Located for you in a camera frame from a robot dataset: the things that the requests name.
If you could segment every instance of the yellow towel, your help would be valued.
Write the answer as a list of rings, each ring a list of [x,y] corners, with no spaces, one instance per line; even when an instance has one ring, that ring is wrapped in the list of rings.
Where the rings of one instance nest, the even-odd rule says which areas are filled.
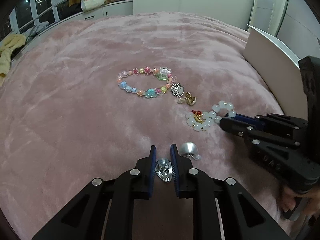
[[[10,70],[12,52],[24,44],[26,44],[26,37],[22,34],[11,34],[4,38],[0,47],[0,86]]]

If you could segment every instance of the human hand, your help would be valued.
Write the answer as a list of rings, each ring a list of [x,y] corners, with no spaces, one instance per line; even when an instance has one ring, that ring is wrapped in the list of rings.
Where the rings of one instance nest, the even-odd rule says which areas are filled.
[[[320,210],[320,186],[313,187],[308,193],[300,195],[295,193],[292,189],[284,186],[282,189],[282,196],[280,200],[280,207],[284,212],[289,209],[293,210],[296,206],[294,197],[308,197],[310,198],[308,204],[305,206],[302,213],[311,216]]]

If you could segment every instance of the silver earring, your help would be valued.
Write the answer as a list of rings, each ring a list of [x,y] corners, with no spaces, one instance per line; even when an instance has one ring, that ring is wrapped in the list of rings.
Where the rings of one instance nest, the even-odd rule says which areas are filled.
[[[198,148],[193,142],[186,142],[182,144],[179,149],[179,153],[180,155],[188,158],[192,157],[197,161],[201,159],[201,156],[198,152]]]
[[[167,158],[159,159],[156,162],[156,174],[164,182],[170,182],[172,179],[172,166]]]

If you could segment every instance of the pink blanket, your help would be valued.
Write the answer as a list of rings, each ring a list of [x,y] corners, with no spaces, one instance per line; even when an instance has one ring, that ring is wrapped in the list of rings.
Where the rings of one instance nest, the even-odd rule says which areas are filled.
[[[0,206],[21,239],[31,239],[92,178],[117,178],[152,144],[158,157],[169,157],[170,144],[187,141],[202,156],[195,167],[236,178],[288,231],[276,204],[278,181],[248,159],[243,140],[217,124],[196,132],[185,119],[220,100],[249,116],[282,113],[242,57],[247,38],[211,18],[161,12],[70,22],[28,52],[0,93]],[[117,86],[118,73],[145,66],[171,68],[197,103]],[[164,84],[152,76],[126,80],[145,90]],[[133,239],[192,239],[192,202],[156,177],[152,199],[135,203]]]

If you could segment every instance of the beaded bracelet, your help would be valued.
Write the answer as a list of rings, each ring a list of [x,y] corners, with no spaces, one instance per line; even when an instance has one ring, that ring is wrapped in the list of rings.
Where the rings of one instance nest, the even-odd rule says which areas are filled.
[[[201,112],[193,110],[192,112],[186,113],[187,124],[193,127],[195,131],[206,131],[214,122],[217,124],[220,123],[222,117],[217,115],[217,113],[224,108],[228,110],[229,117],[233,118],[236,116],[236,111],[233,110],[232,103],[220,101],[219,105],[212,106],[213,111]]]
[[[142,89],[132,88],[127,84],[126,81],[123,81],[122,78],[125,78],[129,75],[139,75],[139,74],[146,74],[149,75],[153,73],[153,75],[161,81],[167,81],[167,84],[165,86],[162,86],[160,88],[150,88],[147,91],[144,91]],[[164,94],[172,84],[174,84],[177,81],[177,77],[173,76],[171,73],[171,69],[167,67],[161,67],[151,69],[149,67],[145,68],[134,68],[133,70],[124,70],[121,72],[121,74],[117,77],[117,82],[119,83],[119,87],[121,89],[124,89],[128,93],[136,93],[139,96],[145,96],[146,98],[156,98],[160,94]]]

